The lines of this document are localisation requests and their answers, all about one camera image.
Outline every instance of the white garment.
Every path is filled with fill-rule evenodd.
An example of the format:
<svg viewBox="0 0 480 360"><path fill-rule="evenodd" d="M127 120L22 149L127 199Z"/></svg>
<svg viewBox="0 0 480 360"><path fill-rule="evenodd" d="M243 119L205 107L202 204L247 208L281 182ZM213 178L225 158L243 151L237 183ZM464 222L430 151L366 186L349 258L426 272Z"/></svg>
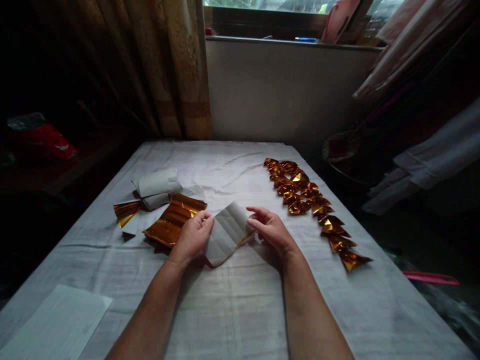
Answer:
<svg viewBox="0 0 480 360"><path fill-rule="evenodd" d="M385 214L420 189L431 189L480 159L480 97L455 115L428 140L393 159L399 166L370 189L362 209Z"/></svg>
<svg viewBox="0 0 480 360"><path fill-rule="evenodd" d="M388 46L353 98L363 103L380 99L392 82L459 18L467 3L463 0L405 0L378 33L377 37Z"/></svg>

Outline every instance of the white paper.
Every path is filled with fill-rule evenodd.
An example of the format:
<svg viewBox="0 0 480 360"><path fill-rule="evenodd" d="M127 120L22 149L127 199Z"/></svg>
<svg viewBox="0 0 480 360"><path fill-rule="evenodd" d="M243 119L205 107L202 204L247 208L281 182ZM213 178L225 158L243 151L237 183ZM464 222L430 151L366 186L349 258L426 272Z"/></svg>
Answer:
<svg viewBox="0 0 480 360"><path fill-rule="evenodd" d="M180 194L195 200L205 201L204 189L200 185L185 187L180 190Z"/></svg>
<svg viewBox="0 0 480 360"><path fill-rule="evenodd" d="M182 185L177 180L177 169L153 172L131 181L149 210L155 210L170 202L171 196L177 194Z"/></svg>
<svg viewBox="0 0 480 360"><path fill-rule="evenodd" d="M137 212L128 222L121 228L121 231L128 235L137 235L139 228L140 212Z"/></svg>
<svg viewBox="0 0 480 360"><path fill-rule="evenodd" d="M109 297L57 285L0 350L0 360L77 360L111 303Z"/></svg>
<svg viewBox="0 0 480 360"><path fill-rule="evenodd" d="M214 267L221 265L233 254L241 240L254 230L247 225L246 212L234 201L217 215L204 249L205 256Z"/></svg>

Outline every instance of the brown curtain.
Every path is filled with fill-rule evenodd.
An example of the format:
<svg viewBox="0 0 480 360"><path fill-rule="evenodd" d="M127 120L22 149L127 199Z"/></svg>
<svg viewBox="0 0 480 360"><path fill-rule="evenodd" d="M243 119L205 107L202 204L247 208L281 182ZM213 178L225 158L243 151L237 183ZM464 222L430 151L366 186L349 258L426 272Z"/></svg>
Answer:
<svg viewBox="0 0 480 360"><path fill-rule="evenodd" d="M32 3L94 90L151 136L211 138L201 0Z"/></svg>

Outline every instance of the white cloth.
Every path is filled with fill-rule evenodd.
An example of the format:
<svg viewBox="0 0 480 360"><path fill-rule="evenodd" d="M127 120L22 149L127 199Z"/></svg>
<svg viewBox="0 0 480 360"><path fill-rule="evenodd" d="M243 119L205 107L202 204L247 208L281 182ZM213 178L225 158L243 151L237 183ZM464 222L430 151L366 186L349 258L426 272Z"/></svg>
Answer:
<svg viewBox="0 0 480 360"><path fill-rule="evenodd" d="M424 142L393 159L399 166L370 189L362 209L383 215L420 189L431 189L480 159L480 97Z"/></svg>
<svg viewBox="0 0 480 360"><path fill-rule="evenodd" d="M297 162L345 222L358 253L374 261L348 274L310 214L288 215L263 166L267 157ZM167 258L139 236L166 206L141 212L137 236L124 241L112 204L130 198L131 179L171 167L178 168L184 186L203 187L213 214L236 200L280 216L357 360L474 359L293 147L220 141L149 141L140 146L0 312L0 347L63 284L113 299L80 357L105 358ZM289 357L279 263L265 241L242 246L217 268L190 268L177 305L167 359Z"/></svg>
<svg viewBox="0 0 480 360"><path fill-rule="evenodd" d="M353 98L363 103L380 99L448 31L467 5L463 0L405 0L378 33L388 45Z"/></svg>

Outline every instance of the folded paper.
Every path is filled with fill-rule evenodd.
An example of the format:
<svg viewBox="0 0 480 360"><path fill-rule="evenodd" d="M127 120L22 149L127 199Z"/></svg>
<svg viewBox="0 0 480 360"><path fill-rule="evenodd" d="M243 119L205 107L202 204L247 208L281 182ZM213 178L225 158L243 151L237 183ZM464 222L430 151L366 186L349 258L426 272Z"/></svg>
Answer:
<svg viewBox="0 0 480 360"><path fill-rule="evenodd" d="M124 235L135 235L139 227L140 200L130 200L113 205L115 215Z"/></svg>
<svg viewBox="0 0 480 360"><path fill-rule="evenodd" d="M318 190L317 184L310 182L309 177L293 161L278 161L267 157L263 162L270 172L270 180L279 196L283 197L283 204L288 206L292 215L303 215L312 209L313 216L317 217L322 227L321 236L328 237L328 242L334 253L339 253L341 261L348 272L372 259L348 251L357 244L351 241L350 234L342 227L345 225L338 217L330 215L335 211L331 203Z"/></svg>
<svg viewBox="0 0 480 360"><path fill-rule="evenodd" d="M349 273L351 273L355 268L358 268L359 266L365 265L366 263L373 261L369 257L361 256L348 250L341 251L339 255L341 262Z"/></svg>
<svg viewBox="0 0 480 360"><path fill-rule="evenodd" d="M132 183L150 211L168 204L170 198L182 190L176 168L153 172L132 180Z"/></svg>
<svg viewBox="0 0 480 360"><path fill-rule="evenodd" d="M180 230L187 220L206 208L205 202L178 193L172 198L170 205L160 218L143 233L171 249L177 242Z"/></svg>
<svg viewBox="0 0 480 360"><path fill-rule="evenodd" d="M205 256L213 267L221 265L235 249L255 232L247 225L245 210L235 201L215 215L215 222L205 246Z"/></svg>
<svg viewBox="0 0 480 360"><path fill-rule="evenodd" d="M330 243L331 250L334 253L339 253L341 251L355 248L358 246L352 240L336 235L330 235L328 237L328 242Z"/></svg>

